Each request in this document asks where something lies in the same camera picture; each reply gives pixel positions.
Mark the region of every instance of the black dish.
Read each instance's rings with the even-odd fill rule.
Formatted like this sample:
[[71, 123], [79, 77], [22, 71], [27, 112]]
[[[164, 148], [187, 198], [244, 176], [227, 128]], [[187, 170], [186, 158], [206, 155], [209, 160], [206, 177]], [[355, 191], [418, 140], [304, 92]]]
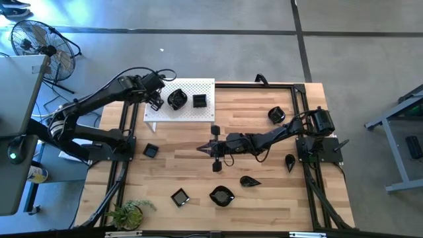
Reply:
[[207, 107], [206, 95], [192, 95], [192, 102], [194, 108]]
[[273, 124], [278, 124], [284, 121], [286, 115], [285, 112], [279, 106], [277, 106], [269, 111], [267, 117], [269, 117]]
[[184, 205], [187, 201], [189, 201], [190, 197], [185, 193], [183, 189], [179, 189], [171, 196], [173, 202], [180, 208]]
[[225, 186], [216, 187], [210, 194], [210, 198], [218, 206], [228, 206], [235, 198], [235, 195]]
[[187, 100], [188, 97], [182, 92], [182, 89], [177, 89], [169, 95], [167, 103], [169, 103], [173, 110], [178, 110], [185, 105]]
[[295, 165], [295, 157], [291, 154], [285, 156], [285, 163], [286, 167], [288, 168], [288, 172], [290, 173]]
[[147, 146], [145, 146], [143, 154], [150, 158], [154, 158], [158, 151], [159, 148], [157, 146], [148, 143]]
[[262, 184], [261, 182], [258, 182], [257, 180], [251, 178], [250, 176], [242, 176], [241, 179], [239, 180], [239, 182], [244, 187], [251, 187], [251, 186], [256, 186], [256, 185]]

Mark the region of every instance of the plant pot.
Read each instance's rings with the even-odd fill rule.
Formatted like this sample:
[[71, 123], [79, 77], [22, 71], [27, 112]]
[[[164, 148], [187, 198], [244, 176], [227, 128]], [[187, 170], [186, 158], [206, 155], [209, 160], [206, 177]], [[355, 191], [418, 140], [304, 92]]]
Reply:
[[[143, 216], [143, 211], [141, 210], [141, 208], [139, 208], [138, 206], [135, 206], [135, 208], [137, 208], [137, 209], [134, 210], [134, 212], [139, 212], [141, 214], [141, 216]], [[124, 231], [134, 231], [139, 227], [139, 225], [141, 225], [141, 222], [142, 222], [142, 219], [137, 226], [135, 226], [135, 227], [123, 227], [122, 230], [124, 230]]]

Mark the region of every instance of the white container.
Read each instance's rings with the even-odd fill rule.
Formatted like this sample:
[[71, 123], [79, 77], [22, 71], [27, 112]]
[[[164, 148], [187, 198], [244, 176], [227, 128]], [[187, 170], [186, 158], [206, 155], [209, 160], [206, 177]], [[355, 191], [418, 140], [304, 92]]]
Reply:
[[27, 181], [40, 184], [48, 178], [48, 172], [46, 169], [42, 169], [37, 166], [32, 166], [29, 168]]

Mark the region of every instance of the desk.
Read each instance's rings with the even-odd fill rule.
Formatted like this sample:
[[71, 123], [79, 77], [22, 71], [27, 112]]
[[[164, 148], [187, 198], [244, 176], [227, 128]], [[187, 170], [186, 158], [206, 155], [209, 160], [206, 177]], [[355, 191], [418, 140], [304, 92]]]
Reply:
[[[321, 83], [306, 83], [305, 88], [310, 109], [327, 108]], [[291, 93], [284, 89], [216, 89], [215, 103], [215, 124], [221, 127], [222, 139], [230, 132], [264, 133], [275, 128], [267, 119], [268, 111], [275, 106], [286, 112], [286, 122], [293, 116]], [[140, 108], [138, 118], [142, 118], [144, 107]], [[117, 128], [121, 113], [122, 103], [105, 106], [100, 128]], [[297, 161], [293, 171], [288, 173], [284, 161], [288, 153], [296, 156], [294, 137], [274, 144], [262, 164], [252, 155], [234, 155], [232, 167], [223, 164], [222, 172], [214, 173], [213, 159], [195, 150], [212, 138], [208, 123], [160, 123], [154, 134], [138, 120], [135, 135], [136, 157], [128, 170], [124, 202], [148, 199], [157, 207], [156, 212], [144, 209], [146, 217], [140, 229], [312, 230], [303, 168]], [[142, 154], [147, 143], [160, 147], [155, 159]], [[110, 164], [102, 161], [88, 172], [76, 225], [86, 221], [103, 199]], [[345, 222], [354, 226], [342, 173], [332, 164], [323, 163], [321, 167], [327, 198]], [[239, 179], [244, 175], [262, 184], [243, 188]], [[219, 185], [232, 190], [236, 197], [226, 208], [216, 206], [209, 198], [209, 193]], [[171, 200], [171, 195], [179, 188], [191, 197], [181, 208]], [[320, 204], [316, 207], [323, 223]]]

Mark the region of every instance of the fan guard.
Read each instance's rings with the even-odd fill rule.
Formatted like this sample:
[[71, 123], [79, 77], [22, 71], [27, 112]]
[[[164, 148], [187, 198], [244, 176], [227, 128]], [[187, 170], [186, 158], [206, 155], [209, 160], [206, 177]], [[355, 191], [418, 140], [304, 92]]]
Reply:
[[20, 21], [11, 32], [11, 43], [17, 56], [44, 54], [50, 57], [51, 73], [44, 75], [50, 81], [63, 81], [75, 70], [75, 56], [81, 51], [75, 55], [69, 42], [55, 28], [35, 20]]

